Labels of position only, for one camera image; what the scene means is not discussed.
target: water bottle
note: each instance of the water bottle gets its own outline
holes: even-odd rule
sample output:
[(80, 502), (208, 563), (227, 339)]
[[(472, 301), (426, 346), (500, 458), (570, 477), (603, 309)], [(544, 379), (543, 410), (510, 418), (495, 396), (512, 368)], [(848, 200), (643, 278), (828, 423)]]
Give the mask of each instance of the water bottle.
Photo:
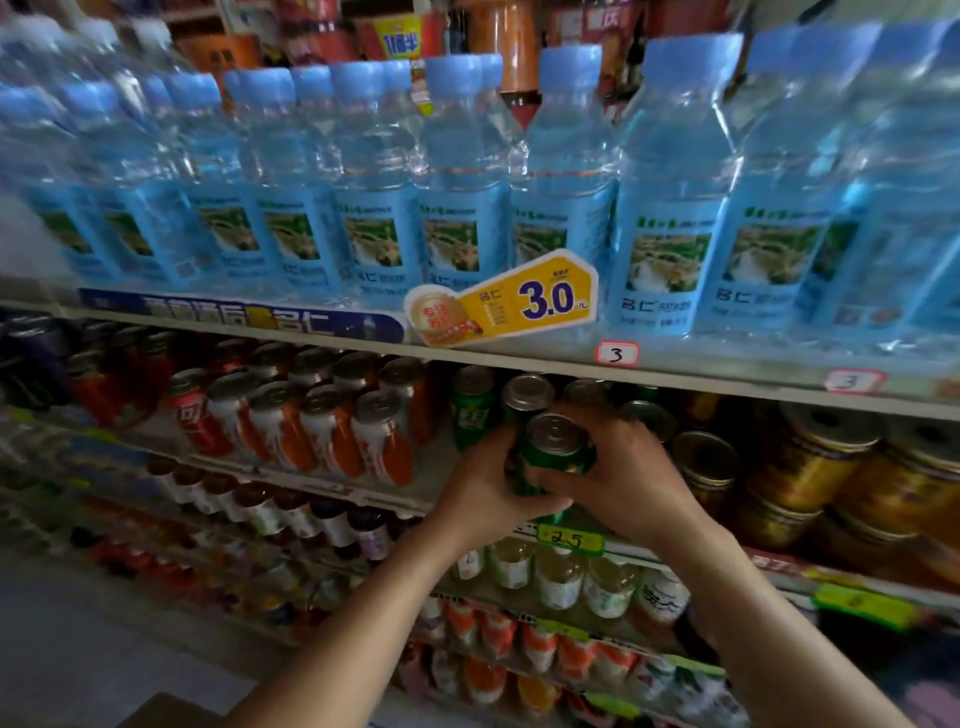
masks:
[(480, 109), (478, 56), (426, 60), (433, 113), (414, 177), (426, 232), (430, 282), (455, 291), (507, 270), (510, 187), (506, 141)]
[(156, 73), (194, 73), (197, 70), (176, 51), (170, 29), (159, 18), (134, 18), (133, 32), (143, 50), (143, 60)]
[(171, 150), (120, 108), (107, 82), (62, 88), (84, 152), (91, 157), (94, 202), (155, 290), (206, 290), (220, 265), (210, 232), (183, 194)]
[(320, 133), (303, 122), (286, 68), (244, 74), (254, 194), (278, 245), (283, 275), (307, 300), (343, 294), (351, 278), (327, 170), (334, 162)]
[(77, 31), (86, 41), (79, 55), (97, 70), (102, 79), (117, 87), (124, 107), (132, 116), (146, 117), (149, 106), (144, 86), (146, 79), (154, 74), (127, 53), (109, 20), (85, 18), (77, 23)]
[(761, 31), (750, 41), (744, 68), (747, 79), (727, 104), (727, 116), (737, 139), (742, 139), (751, 123), (786, 94), (786, 60), (799, 30), (799, 26), (784, 25)]
[(956, 331), (960, 26), (929, 71), (849, 152), (862, 214), (825, 244), (807, 320), (850, 350), (896, 348), (907, 325)]
[(330, 67), (340, 102), (332, 180), (362, 296), (397, 309), (426, 282), (426, 246), (410, 168), (417, 142), (384, 109), (383, 71), (361, 61)]
[(333, 82), (325, 65), (304, 65), (291, 68), (300, 115), (324, 136), (333, 131), (337, 118), (337, 104), (333, 100)]
[(883, 26), (863, 70), (850, 84), (855, 125), (872, 124), (916, 88), (948, 27), (947, 21)]
[(413, 89), (413, 77), (410, 75), (410, 62), (383, 61), (383, 80), (387, 86), (385, 111), (397, 124), (419, 138), (423, 130), (423, 116), (410, 96)]
[(510, 155), (514, 265), (566, 248), (603, 267), (618, 150), (596, 93), (602, 58), (599, 45), (540, 52), (543, 103)]
[(480, 56), (483, 67), (483, 90), (480, 91), (480, 106), (500, 130), (507, 143), (513, 146), (523, 138), (523, 127), (510, 112), (500, 95), (503, 80), (503, 57), (499, 53), (484, 53)]
[(795, 320), (801, 282), (844, 193), (837, 149), (844, 94), (879, 25), (805, 26), (787, 60), (786, 95), (744, 139), (733, 193), (697, 311), (703, 332), (778, 335)]
[(14, 189), (84, 283), (120, 283), (132, 271), (132, 254), (81, 184), (78, 153), (76, 138), (57, 124), (39, 89), (0, 90), (0, 158)]
[(607, 320), (638, 336), (690, 332), (742, 157), (721, 108), (740, 34), (658, 38), (620, 133)]
[(187, 197), (213, 233), (227, 276), (248, 296), (275, 298), (287, 286), (276, 241), (247, 180), (252, 161), (241, 129), (223, 112), (210, 74), (175, 73), (167, 84), (179, 113)]

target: blue bottle cap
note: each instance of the blue bottle cap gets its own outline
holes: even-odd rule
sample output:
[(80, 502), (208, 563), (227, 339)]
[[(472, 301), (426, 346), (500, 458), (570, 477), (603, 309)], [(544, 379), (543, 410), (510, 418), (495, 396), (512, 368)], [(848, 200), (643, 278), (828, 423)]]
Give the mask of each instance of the blue bottle cap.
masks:
[(933, 58), (931, 68), (960, 67), (960, 22), (953, 23), (940, 41), (940, 51)]
[(787, 59), (791, 78), (829, 76), (849, 82), (859, 73), (880, 35), (879, 23), (804, 25)]
[(174, 106), (181, 111), (220, 106), (220, 88), (209, 73), (171, 73), (167, 88)]
[(674, 90), (719, 88), (733, 75), (741, 48), (740, 33), (656, 38), (647, 43), (643, 83)]
[(0, 90), (0, 119), (17, 124), (52, 119), (54, 110), (37, 88), (4, 88)]
[(333, 83), (330, 81), (330, 69), (325, 65), (299, 65), (290, 69), (294, 77), (297, 98), (325, 99), (333, 95)]
[(413, 88), (414, 80), (410, 75), (410, 62), (406, 59), (399, 61), (383, 61), (383, 82), (387, 90), (393, 93), (402, 93)]
[(426, 89), (431, 99), (464, 99), (483, 89), (483, 68), (475, 54), (426, 60)]
[(499, 89), (503, 82), (503, 56), (499, 53), (481, 53), (480, 66), (483, 68), (483, 87), (487, 90)]
[(227, 87), (230, 98), (237, 104), (246, 104), (249, 101), (247, 87), (243, 80), (243, 71), (226, 71), (224, 73), (224, 86)]
[(750, 41), (750, 55), (744, 70), (748, 74), (782, 73), (799, 32), (799, 25), (781, 25), (757, 33)]
[(374, 61), (334, 63), (330, 66), (333, 93), (346, 102), (378, 99), (387, 90), (383, 71), (383, 63)]
[(286, 68), (257, 68), (245, 71), (244, 87), (254, 104), (293, 104), (297, 101), (294, 78)]
[(147, 97), (151, 109), (169, 109), (174, 105), (170, 91), (159, 76), (151, 76), (144, 82), (143, 95)]
[(929, 61), (949, 27), (947, 20), (884, 25), (867, 59), (867, 66), (904, 67)]
[(562, 45), (540, 51), (540, 92), (591, 91), (600, 83), (603, 48)]
[(60, 87), (63, 102), (77, 116), (97, 116), (120, 109), (116, 86), (106, 81), (65, 84)]

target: plastic bottle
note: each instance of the plastic bottle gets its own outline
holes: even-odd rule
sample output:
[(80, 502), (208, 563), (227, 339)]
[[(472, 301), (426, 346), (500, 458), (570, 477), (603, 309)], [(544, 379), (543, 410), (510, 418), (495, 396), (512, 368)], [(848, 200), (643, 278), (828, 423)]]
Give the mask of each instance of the plastic bottle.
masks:
[(543, 104), (510, 154), (513, 265), (567, 249), (603, 267), (618, 150), (596, 95), (602, 57), (599, 45), (540, 53)]
[(637, 581), (636, 567), (615, 557), (590, 559), (584, 597), (593, 614), (603, 619), (619, 619), (630, 606)]
[(523, 127), (507, 108), (506, 102), (500, 95), (500, 84), (503, 81), (503, 57), (499, 53), (483, 53), (480, 55), (480, 65), (483, 68), (480, 108), (503, 134), (507, 143), (513, 146), (523, 138)]
[(821, 339), (849, 350), (890, 350), (915, 316), (923, 328), (940, 331), (956, 319), (956, 281), (949, 273), (960, 245), (960, 133), (952, 121), (960, 105), (958, 79), (960, 27), (954, 25), (916, 89), (881, 114), (848, 153), (857, 192), (851, 205), (859, 214), (831, 226), (804, 286), (816, 291), (816, 304), (804, 315)]
[(297, 101), (303, 119), (329, 136), (337, 118), (337, 105), (333, 100), (333, 82), (330, 69), (325, 65), (304, 65), (290, 69), (297, 90)]
[(702, 331), (776, 336), (794, 321), (801, 282), (840, 205), (844, 94), (880, 26), (803, 27), (788, 90), (744, 140), (744, 167), (697, 310)]
[(93, 205), (76, 173), (77, 140), (56, 118), (39, 88), (0, 90), (5, 176), (60, 243), (77, 276), (94, 285), (120, 282), (132, 270), (132, 255)]
[(569, 548), (542, 546), (537, 550), (537, 590), (548, 609), (562, 611), (577, 603), (587, 570), (586, 558)]
[(949, 21), (941, 20), (883, 26), (848, 91), (855, 125), (872, 124), (917, 87), (949, 25)]
[(80, 56), (92, 65), (99, 75), (112, 82), (127, 111), (137, 118), (149, 113), (149, 102), (144, 87), (154, 74), (135, 59), (120, 42), (116, 29), (109, 20), (89, 17), (77, 23), (77, 31), (86, 41)]
[(135, 255), (136, 274), (160, 290), (209, 287), (220, 271), (216, 244), (169, 148), (120, 109), (107, 82), (65, 86), (63, 98), (95, 165), (93, 199)]
[(193, 63), (174, 48), (167, 24), (157, 17), (135, 18), (133, 32), (143, 50), (143, 60), (156, 73), (196, 73)]
[(423, 116), (410, 96), (410, 91), (413, 89), (410, 62), (401, 59), (383, 61), (382, 65), (383, 79), (387, 86), (384, 104), (387, 114), (415, 139), (420, 138), (420, 133), (423, 131)]
[(350, 281), (346, 242), (326, 171), (332, 157), (303, 123), (290, 71), (247, 71), (256, 113), (249, 125), (255, 195), (279, 246), (284, 276), (309, 299), (336, 297)]
[(502, 539), (490, 547), (493, 576), (504, 589), (522, 589), (530, 583), (534, 545), (520, 539)]
[(241, 129), (224, 114), (212, 75), (176, 73), (167, 84), (179, 112), (187, 197), (213, 233), (227, 276), (248, 297), (275, 297), (285, 280), (276, 241), (247, 181), (244, 167), (251, 163)]
[(743, 139), (753, 122), (786, 93), (786, 61), (800, 31), (796, 25), (783, 25), (757, 33), (750, 41), (744, 72), (747, 79), (727, 104), (736, 138)]
[(684, 336), (704, 290), (742, 157), (720, 107), (740, 34), (657, 38), (620, 136), (608, 323)]
[(507, 270), (508, 148), (477, 105), (479, 56), (427, 59), (426, 83), (415, 182), (430, 281), (459, 291)]
[(416, 142), (384, 110), (382, 64), (337, 63), (330, 76), (340, 102), (331, 135), (339, 161), (332, 182), (360, 292), (368, 303), (399, 309), (407, 291), (426, 282), (423, 222), (410, 170)]

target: hand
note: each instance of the hand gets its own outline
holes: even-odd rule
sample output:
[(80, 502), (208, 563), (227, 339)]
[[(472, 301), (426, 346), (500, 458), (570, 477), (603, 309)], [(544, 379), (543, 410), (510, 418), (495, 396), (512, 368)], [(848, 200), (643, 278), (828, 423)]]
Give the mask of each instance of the hand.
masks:
[(516, 431), (516, 425), (504, 425), (466, 450), (424, 520), (424, 527), (440, 533), (451, 561), (506, 538), (524, 522), (572, 504), (566, 496), (518, 496), (511, 491), (503, 464)]
[(690, 534), (714, 527), (643, 423), (568, 402), (556, 402), (550, 411), (566, 415), (587, 431), (597, 460), (584, 475), (529, 469), (543, 490), (572, 497), (605, 526), (661, 557)]

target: gold can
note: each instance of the gold can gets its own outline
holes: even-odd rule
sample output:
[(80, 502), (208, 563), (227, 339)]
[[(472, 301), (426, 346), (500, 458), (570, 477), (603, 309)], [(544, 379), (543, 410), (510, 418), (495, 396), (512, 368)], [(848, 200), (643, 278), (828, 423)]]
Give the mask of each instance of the gold can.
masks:
[(960, 493), (960, 423), (887, 418), (887, 438), (844, 483), (837, 508), (871, 528), (910, 534)]
[(714, 392), (687, 392), (684, 397), (684, 417), (694, 427), (704, 427), (716, 417), (723, 395)]
[(716, 435), (690, 430), (674, 438), (671, 452), (693, 496), (716, 518), (736, 478), (736, 450)]
[(744, 546), (779, 551), (803, 536), (819, 515), (820, 511), (799, 513), (780, 508), (744, 488), (733, 508), (730, 530)]
[(823, 510), (882, 434), (870, 412), (781, 402), (746, 485), (791, 511)]
[(829, 507), (810, 532), (810, 541), (828, 558), (870, 571), (882, 563), (894, 546), (912, 536), (871, 528), (849, 513)]

